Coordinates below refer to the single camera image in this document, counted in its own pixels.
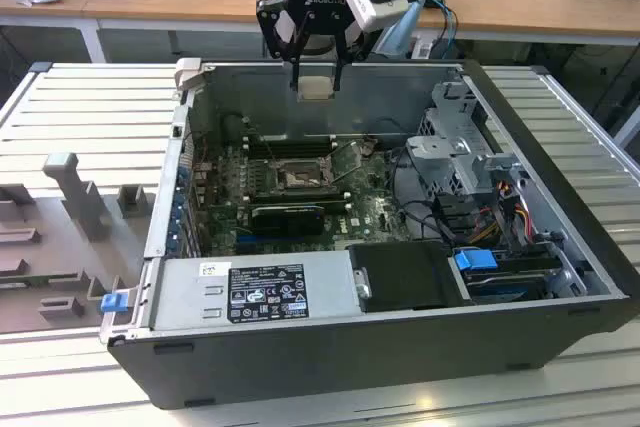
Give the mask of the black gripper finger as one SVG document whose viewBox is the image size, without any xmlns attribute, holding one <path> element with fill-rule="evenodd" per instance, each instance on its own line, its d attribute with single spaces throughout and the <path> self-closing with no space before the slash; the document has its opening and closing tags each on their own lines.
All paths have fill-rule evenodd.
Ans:
<svg viewBox="0 0 640 427">
<path fill-rule="evenodd" d="M 306 14 L 299 7 L 299 0 L 256 1 L 256 17 L 269 53 L 273 58 L 292 65 L 290 81 L 292 90 L 298 89 L 299 62 L 306 46 Z M 277 31 L 277 23 L 285 16 L 293 22 L 288 40 L 284 40 Z"/>
<path fill-rule="evenodd" d="M 356 23 L 334 35 L 336 63 L 333 68 L 333 91 L 341 88 L 341 77 L 345 66 L 364 61 L 371 49 L 373 37 L 363 32 Z"/>
</svg>

